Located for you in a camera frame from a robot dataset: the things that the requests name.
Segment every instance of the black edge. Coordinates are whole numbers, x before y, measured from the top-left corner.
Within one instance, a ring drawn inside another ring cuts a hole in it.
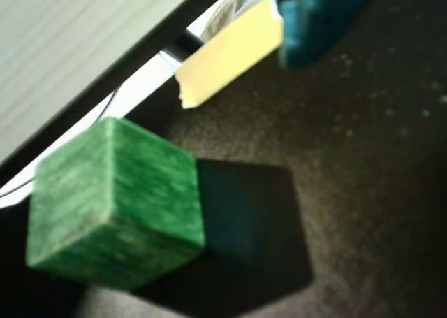
[[[51,143],[104,99],[145,62],[180,36],[200,14],[217,0],[186,0],[157,28],[148,33],[93,82],[76,100],[62,110],[46,127],[30,138],[0,165],[0,186],[36,158]]]

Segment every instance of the cube face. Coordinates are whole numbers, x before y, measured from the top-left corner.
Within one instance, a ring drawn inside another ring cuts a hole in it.
[[[132,289],[205,246],[195,159],[105,118],[44,159],[31,199],[27,263]]]

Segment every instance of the dark brown surface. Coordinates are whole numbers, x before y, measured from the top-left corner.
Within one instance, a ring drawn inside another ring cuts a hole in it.
[[[446,13],[374,0],[307,70],[272,55],[191,111],[171,80],[129,115],[197,157],[292,170],[314,280],[247,317],[447,317]],[[91,289],[76,317],[177,315]]]

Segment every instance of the table surface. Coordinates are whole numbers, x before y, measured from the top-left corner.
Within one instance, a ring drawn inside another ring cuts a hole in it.
[[[0,0],[0,185],[216,0]]]
[[[0,163],[183,0],[0,0]]]
[[[374,0],[305,70],[284,72],[272,54],[197,110],[181,110],[170,80],[128,114],[198,158],[292,172],[313,282],[243,317],[447,316],[445,13],[445,0]],[[0,226],[16,250],[0,268],[15,272],[8,291],[27,285],[27,204],[20,226]],[[42,312],[68,301],[59,309],[71,303],[79,318],[179,316],[117,291],[67,287],[64,302],[35,289]],[[11,312],[33,317],[23,298]]]

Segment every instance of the green cube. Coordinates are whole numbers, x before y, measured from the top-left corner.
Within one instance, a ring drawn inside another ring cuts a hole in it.
[[[42,160],[27,264],[135,289],[205,246],[195,159],[126,120],[105,118]]]

